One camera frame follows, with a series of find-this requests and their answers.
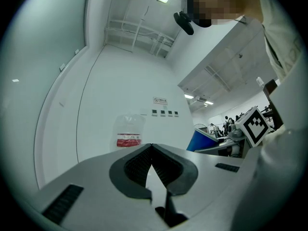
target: white cube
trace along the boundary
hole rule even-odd
[[[256,106],[248,110],[245,115],[237,120],[235,126],[243,131],[252,147],[258,146],[270,131],[270,126]]]

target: black vent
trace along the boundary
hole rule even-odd
[[[83,187],[69,185],[43,212],[43,216],[60,224],[82,191]]]
[[[170,156],[153,148],[152,164],[160,180],[167,187],[168,184],[175,181],[183,172],[183,166]]]
[[[219,167],[221,169],[225,169],[225,170],[232,171],[235,173],[240,169],[240,167],[228,165],[228,164],[222,164],[222,163],[216,164],[215,167]]]
[[[129,179],[145,187],[151,164],[150,148],[148,148],[128,160],[124,165],[124,171]]]

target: blue bin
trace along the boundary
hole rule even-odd
[[[210,148],[217,144],[217,139],[213,138],[202,130],[195,128],[191,142],[189,143],[186,150],[194,152],[195,150]]]

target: wall sign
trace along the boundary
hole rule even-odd
[[[153,97],[153,103],[168,105],[167,99]]]

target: shirt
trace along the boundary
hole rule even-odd
[[[289,15],[277,0],[260,0],[266,52],[280,82],[304,54],[304,43]]]

